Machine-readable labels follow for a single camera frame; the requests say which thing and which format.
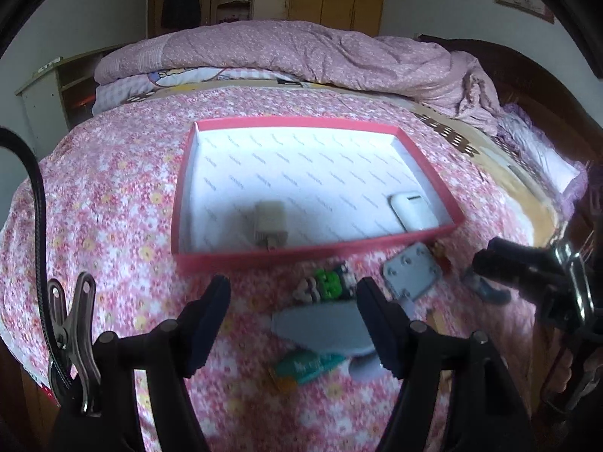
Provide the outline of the white bedside shelf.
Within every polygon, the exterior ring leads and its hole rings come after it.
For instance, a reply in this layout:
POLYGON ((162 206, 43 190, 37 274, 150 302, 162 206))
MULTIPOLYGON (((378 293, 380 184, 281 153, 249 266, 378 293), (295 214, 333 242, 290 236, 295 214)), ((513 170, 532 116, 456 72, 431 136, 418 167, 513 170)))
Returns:
POLYGON ((14 92, 23 104, 38 158, 48 156, 64 136, 92 116, 98 86, 95 69, 103 57, 119 48, 55 59, 14 92))

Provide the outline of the white earbuds case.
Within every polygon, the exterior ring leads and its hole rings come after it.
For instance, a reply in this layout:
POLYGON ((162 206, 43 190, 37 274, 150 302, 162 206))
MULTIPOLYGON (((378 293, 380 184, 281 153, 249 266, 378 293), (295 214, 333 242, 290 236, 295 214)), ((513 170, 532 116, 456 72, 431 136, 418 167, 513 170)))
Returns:
POLYGON ((417 192, 396 193, 389 205, 406 232, 420 232, 439 227, 438 218, 428 202, 417 192))

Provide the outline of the dark wooden headboard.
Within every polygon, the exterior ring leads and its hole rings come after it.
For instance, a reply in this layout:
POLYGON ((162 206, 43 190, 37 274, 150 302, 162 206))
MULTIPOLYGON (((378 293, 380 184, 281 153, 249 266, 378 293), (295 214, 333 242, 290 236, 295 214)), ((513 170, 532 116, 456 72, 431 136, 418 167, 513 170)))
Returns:
POLYGON ((602 163, 602 128, 547 69, 520 52, 487 41, 420 35, 418 40, 476 57, 500 102, 519 105, 556 150, 586 164, 602 163))

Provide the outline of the small red figurine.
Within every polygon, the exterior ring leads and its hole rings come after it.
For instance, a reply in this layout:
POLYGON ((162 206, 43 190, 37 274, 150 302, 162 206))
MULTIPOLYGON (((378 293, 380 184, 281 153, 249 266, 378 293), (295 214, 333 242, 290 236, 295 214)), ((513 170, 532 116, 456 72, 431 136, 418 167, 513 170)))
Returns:
POLYGON ((452 270, 452 262, 445 252, 445 246, 440 241, 434 241, 429 245, 429 250, 444 275, 449 275, 452 270))

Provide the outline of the red shallow cardboard box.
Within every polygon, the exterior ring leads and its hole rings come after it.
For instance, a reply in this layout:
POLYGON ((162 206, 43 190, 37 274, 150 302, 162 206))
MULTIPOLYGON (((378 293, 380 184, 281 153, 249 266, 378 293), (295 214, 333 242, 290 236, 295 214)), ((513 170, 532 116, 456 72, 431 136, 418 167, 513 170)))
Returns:
POLYGON ((172 255, 180 272, 272 267, 449 236, 464 214, 412 139, 395 125, 258 116, 194 122, 180 167, 172 255), (389 205, 417 192, 439 227, 406 232, 389 205), (285 205, 288 238, 254 240, 254 206, 285 205))

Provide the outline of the wooden Chinese chess piece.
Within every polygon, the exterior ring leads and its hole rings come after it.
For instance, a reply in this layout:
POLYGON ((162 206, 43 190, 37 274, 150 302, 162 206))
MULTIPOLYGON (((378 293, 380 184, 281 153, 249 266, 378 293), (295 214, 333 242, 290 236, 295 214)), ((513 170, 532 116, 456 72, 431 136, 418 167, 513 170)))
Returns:
POLYGON ((428 308, 425 314, 425 322, 433 328, 438 334, 447 335, 447 325, 444 317, 434 308, 428 308))

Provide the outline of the metal spring clamp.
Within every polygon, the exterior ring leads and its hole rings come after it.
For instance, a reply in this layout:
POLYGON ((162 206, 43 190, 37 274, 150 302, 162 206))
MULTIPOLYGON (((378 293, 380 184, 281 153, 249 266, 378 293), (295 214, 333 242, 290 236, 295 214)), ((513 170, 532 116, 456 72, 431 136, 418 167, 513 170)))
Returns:
POLYGON ((88 272, 80 273, 70 310, 66 310, 64 289, 57 279, 51 279, 47 289, 52 336, 57 345, 48 368, 50 388, 61 406, 93 415, 101 384, 92 341, 94 278, 88 272))

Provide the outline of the green and white toy figure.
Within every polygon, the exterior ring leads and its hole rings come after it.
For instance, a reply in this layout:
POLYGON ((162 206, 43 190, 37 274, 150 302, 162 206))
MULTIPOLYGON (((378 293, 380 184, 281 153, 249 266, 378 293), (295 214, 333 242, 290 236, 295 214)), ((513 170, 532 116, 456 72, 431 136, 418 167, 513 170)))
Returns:
POLYGON ((293 299, 303 304, 349 300, 356 297, 356 275, 347 263, 330 269, 317 269, 303 278, 292 293, 293 299))

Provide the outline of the pink floral bedsheet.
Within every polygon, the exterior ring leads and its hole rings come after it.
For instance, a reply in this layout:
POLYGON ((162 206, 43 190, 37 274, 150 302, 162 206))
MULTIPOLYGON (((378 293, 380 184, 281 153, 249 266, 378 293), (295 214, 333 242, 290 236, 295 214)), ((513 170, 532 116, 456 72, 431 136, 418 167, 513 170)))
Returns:
MULTIPOLYGON (((184 145, 195 121, 237 116, 345 118, 404 131, 442 177, 465 223, 442 241, 450 275, 420 303, 450 334, 481 328, 505 357, 528 408, 540 382, 533 369, 534 307, 514 299, 491 307, 459 280, 474 253, 501 236, 543 245, 554 230, 539 202, 516 203, 498 167, 450 144, 423 115, 401 104, 331 91, 228 87, 127 104, 78 125, 41 163, 47 198, 48 272, 72 289, 80 272, 97 282, 95 333, 151 330, 179 314, 208 283, 185 278, 171 253, 171 224, 184 145)), ((371 451, 398 394, 393 377, 361 384, 344 370, 283 395, 266 367, 284 350, 269 332, 314 262, 232 272, 233 297, 208 364, 188 385, 215 451, 371 451)))

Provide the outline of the purple curved plastic track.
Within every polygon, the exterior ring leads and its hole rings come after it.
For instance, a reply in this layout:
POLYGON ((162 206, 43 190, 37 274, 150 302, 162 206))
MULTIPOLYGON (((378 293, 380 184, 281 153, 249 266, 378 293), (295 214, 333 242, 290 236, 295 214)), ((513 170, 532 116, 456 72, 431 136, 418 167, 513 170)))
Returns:
POLYGON ((399 367, 399 335, 413 321, 415 317, 415 304, 407 298, 396 300, 398 311, 391 312, 396 317, 394 325, 382 324, 376 329, 377 342, 374 349, 368 354, 355 356, 349 362, 349 376, 357 382, 367 383, 376 380, 385 373, 395 373, 399 367))

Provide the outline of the white USB charger cube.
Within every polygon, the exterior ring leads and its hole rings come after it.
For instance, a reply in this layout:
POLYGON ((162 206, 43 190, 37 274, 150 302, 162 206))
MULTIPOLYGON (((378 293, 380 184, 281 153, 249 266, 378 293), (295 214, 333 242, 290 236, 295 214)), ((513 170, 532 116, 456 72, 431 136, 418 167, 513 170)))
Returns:
POLYGON ((282 248, 288 238, 285 205, 281 201, 261 201, 254 206, 254 240, 269 250, 282 248))

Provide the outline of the grey studded building plate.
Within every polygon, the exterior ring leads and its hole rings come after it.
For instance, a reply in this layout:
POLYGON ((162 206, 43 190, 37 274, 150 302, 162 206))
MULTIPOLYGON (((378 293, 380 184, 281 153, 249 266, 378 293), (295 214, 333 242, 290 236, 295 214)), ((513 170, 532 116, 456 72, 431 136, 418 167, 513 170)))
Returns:
POLYGON ((428 247, 417 242, 383 263, 382 278, 396 300, 415 301, 442 279, 442 268, 428 247))

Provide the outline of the mauve quilted duvet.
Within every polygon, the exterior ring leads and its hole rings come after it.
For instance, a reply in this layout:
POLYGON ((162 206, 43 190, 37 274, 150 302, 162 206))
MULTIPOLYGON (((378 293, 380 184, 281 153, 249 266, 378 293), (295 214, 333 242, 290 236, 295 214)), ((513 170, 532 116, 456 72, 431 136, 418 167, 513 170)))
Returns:
POLYGON ((301 20, 250 20, 197 27, 139 41, 95 69, 94 113, 148 89, 152 72, 261 69, 298 81, 396 94, 497 132, 504 110, 479 60, 464 51, 396 36, 369 37, 301 20))

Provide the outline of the green battery-shaped tube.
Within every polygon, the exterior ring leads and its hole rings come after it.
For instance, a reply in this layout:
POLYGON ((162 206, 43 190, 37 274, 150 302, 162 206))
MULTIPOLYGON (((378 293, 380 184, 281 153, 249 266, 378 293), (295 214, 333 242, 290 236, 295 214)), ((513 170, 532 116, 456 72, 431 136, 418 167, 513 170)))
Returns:
POLYGON ((338 354, 317 354, 296 349, 273 364, 269 368, 269 376, 279 392, 288 393, 329 373, 345 361, 346 357, 338 354))

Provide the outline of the white lilac pillow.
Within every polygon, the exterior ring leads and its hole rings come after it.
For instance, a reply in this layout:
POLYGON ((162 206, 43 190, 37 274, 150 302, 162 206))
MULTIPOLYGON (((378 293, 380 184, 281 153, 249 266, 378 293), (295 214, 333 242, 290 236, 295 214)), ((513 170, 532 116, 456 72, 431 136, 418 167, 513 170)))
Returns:
POLYGON ((584 164, 560 154, 518 104, 503 106, 498 136, 537 170, 562 200, 576 202, 586 194, 588 173, 584 164))

